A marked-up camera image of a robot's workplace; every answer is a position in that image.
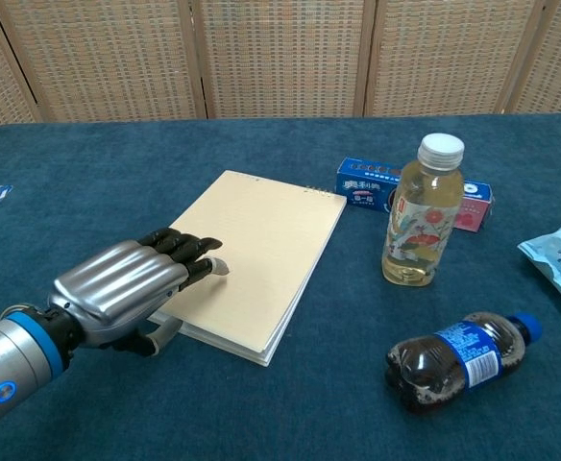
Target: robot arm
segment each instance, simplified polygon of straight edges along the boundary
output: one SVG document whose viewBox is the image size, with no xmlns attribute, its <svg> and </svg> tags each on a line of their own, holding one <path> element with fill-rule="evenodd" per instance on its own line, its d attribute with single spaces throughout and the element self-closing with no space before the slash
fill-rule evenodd
<svg viewBox="0 0 561 461">
<path fill-rule="evenodd" d="M 118 243 L 54 281 L 48 308 L 18 304 L 0 316 L 0 418 L 58 377 L 79 346 L 155 355 L 178 332 L 170 318 L 147 335 L 138 326 L 224 261 L 204 256 L 221 242 L 161 229 Z"/>
</svg>

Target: beige notebook cover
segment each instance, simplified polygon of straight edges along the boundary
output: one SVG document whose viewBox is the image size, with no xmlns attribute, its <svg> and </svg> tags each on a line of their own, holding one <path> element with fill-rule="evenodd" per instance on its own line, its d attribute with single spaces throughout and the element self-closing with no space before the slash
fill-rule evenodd
<svg viewBox="0 0 561 461">
<path fill-rule="evenodd" d="M 268 365 L 346 198 L 225 171 L 171 227 L 218 238 L 210 255 L 230 273 L 208 276 L 157 314 L 182 319 L 181 332 Z"/>
</svg>

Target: blue bottle cap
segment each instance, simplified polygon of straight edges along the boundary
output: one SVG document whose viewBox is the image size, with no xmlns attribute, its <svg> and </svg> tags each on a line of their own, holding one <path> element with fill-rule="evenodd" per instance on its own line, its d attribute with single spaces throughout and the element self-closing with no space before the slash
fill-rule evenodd
<svg viewBox="0 0 561 461">
<path fill-rule="evenodd" d="M 534 315 L 528 314 L 527 312 L 516 312 L 509 317 L 518 320 L 526 327 L 530 334 L 531 343 L 538 341 L 543 334 L 543 327 Z"/>
</svg>

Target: table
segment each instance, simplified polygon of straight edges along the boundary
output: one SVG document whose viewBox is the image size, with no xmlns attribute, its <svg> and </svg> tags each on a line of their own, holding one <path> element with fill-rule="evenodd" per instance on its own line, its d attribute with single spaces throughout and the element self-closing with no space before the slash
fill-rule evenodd
<svg viewBox="0 0 561 461">
<path fill-rule="evenodd" d="M 496 197 L 431 286 L 386 282 L 387 215 L 347 206 L 270 367 L 182 335 L 156 358 L 77 350 L 0 421 L 0 460 L 561 458 L 561 296 L 517 249 L 561 226 L 561 114 L 0 127 L 0 312 L 45 305 L 55 277 L 168 225 L 225 169 L 333 188 L 344 157 L 402 164 L 431 132 L 461 137 L 465 177 Z M 405 412 L 387 350 L 477 310 L 532 312 L 543 338 L 515 374 Z"/>
</svg>

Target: cardboard box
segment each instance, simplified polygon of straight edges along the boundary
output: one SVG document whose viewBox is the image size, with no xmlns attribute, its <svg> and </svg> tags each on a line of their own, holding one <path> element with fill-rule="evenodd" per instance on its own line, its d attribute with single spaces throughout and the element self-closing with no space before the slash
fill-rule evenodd
<svg viewBox="0 0 561 461">
<path fill-rule="evenodd" d="M 388 163 L 345 158 L 336 173 L 335 192 L 347 197 L 349 205 L 390 212 L 401 167 Z M 455 227 L 477 232 L 492 213 L 492 187 L 484 182 L 464 181 L 464 199 L 455 219 Z"/>
</svg>

